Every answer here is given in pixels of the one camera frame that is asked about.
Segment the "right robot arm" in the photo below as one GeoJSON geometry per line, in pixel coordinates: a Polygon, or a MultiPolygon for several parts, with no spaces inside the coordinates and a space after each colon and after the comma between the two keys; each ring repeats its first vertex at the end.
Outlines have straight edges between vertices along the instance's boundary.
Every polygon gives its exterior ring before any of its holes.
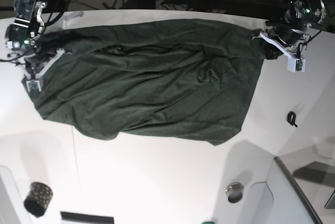
{"type": "Polygon", "coordinates": [[[56,0],[48,20],[45,21],[42,12],[48,7],[49,0],[14,0],[16,17],[5,34],[5,46],[10,51],[7,62],[19,64],[19,60],[23,59],[25,76],[29,81],[41,79],[52,65],[53,59],[64,53],[63,49],[47,56],[40,52],[46,29],[63,16],[71,0],[66,0],[65,7],[52,19],[59,2],[60,0],[56,0]]]}

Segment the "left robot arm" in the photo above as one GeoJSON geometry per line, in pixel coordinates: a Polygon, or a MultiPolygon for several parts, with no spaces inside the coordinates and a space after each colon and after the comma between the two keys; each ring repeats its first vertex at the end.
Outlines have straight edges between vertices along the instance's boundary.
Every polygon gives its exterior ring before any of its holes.
{"type": "Polygon", "coordinates": [[[322,24],[326,8],[322,0],[266,0],[278,9],[278,14],[266,21],[265,57],[277,59],[289,54],[294,59],[302,58],[302,50],[314,37],[307,31],[322,24]]]}

